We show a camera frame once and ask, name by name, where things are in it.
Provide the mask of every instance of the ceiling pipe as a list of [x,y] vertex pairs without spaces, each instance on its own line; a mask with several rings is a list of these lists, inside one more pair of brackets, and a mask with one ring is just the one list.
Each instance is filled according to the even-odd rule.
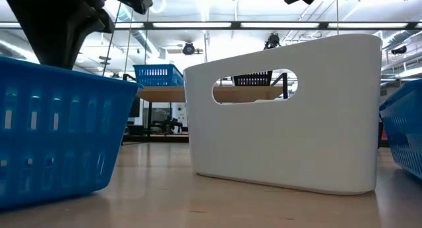
[[[136,22],[136,20],[132,19],[131,17],[132,16],[126,7],[121,7],[119,13],[117,13],[117,19],[119,22]],[[150,40],[147,40],[142,30],[129,30],[129,33],[132,34],[133,38],[136,39],[139,44],[145,48],[145,51],[149,57],[160,57],[160,51],[151,43]]]
[[8,47],[4,43],[0,42],[0,56],[1,57],[12,57],[14,59],[21,59],[21,60],[27,60],[27,58],[20,54],[18,51]]
[[422,32],[419,30],[401,30],[396,32],[382,40],[382,49],[387,51],[395,49],[404,42],[409,42],[410,39],[420,33]]
[[403,64],[405,62],[410,62],[410,61],[412,61],[414,59],[418,59],[420,57],[422,57],[422,52],[415,53],[413,55],[410,55],[409,57],[405,57],[403,59],[397,60],[397,61],[395,61],[393,63],[390,63],[388,65],[385,65],[385,66],[381,67],[381,71],[392,69],[393,67],[399,66],[399,65],[401,65],[401,64]]
[[[303,17],[306,15],[306,13],[308,12],[308,10],[311,8],[311,5],[308,5],[308,7],[303,11],[303,13],[301,14],[301,16],[299,17],[299,19],[297,21],[301,21],[303,19]],[[283,38],[282,42],[280,43],[281,46],[283,46],[283,44],[286,42],[287,38],[290,36],[290,34],[293,32],[293,30],[290,30]]]
[[[306,21],[309,21],[311,18],[312,18],[312,16],[316,13],[316,11],[317,10],[319,10],[319,8],[322,6],[322,4],[324,3],[324,1],[321,1],[320,3],[319,3],[319,5],[315,8],[315,10],[309,15],[309,18],[306,20]],[[299,41],[301,41],[301,38],[302,38],[302,36],[304,36],[304,35],[306,35],[306,33],[308,32],[308,30],[306,30],[305,31],[305,33],[303,33],[302,35],[300,35],[299,36],[299,39],[297,40],[297,42],[299,43]],[[297,31],[296,33],[295,33],[295,35],[291,38],[291,40],[290,41],[294,41],[294,39],[296,38],[296,35],[298,34],[298,33],[300,33],[300,31]]]

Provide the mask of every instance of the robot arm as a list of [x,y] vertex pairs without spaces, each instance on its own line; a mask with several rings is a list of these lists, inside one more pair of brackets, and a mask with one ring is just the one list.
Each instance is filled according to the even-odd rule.
[[[72,69],[87,35],[112,33],[106,0],[7,0],[41,64]],[[152,0],[119,0],[145,14]]]

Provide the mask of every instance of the table surface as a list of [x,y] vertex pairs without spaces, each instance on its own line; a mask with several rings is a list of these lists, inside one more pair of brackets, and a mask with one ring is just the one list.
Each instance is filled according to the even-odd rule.
[[106,189],[3,212],[0,224],[1,228],[420,228],[421,201],[422,182],[395,165],[388,148],[378,151],[374,192],[335,196],[195,175],[188,144],[128,144],[120,150]]
[[[283,94],[280,86],[215,86],[214,99],[219,103],[244,103],[273,100]],[[136,94],[149,102],[185,102],[183,86],[146,86]]]

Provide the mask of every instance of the security camera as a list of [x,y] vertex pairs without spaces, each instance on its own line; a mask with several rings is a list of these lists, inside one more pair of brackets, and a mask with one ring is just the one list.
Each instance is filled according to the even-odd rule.
[[396,55],[396,54],[403,54],[403,53],[406,53],[406,52],[407,52],[407,47],[406,46],[399,47],[399,48],[396,48],[396,49],[391,50],[391,53],[394,54],[394,55]]
[[183,47],[183,54],[192,55],[193,53],[195,53],[195,47],[193,46],[193,43],[186,42],[185,46]]

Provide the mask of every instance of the handle cutout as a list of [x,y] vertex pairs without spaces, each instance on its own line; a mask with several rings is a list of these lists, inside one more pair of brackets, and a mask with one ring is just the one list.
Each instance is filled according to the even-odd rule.
[[297,87],[294,72],[278,69],[221,78],[214,84],[213,96],[220,104],[287,100]]

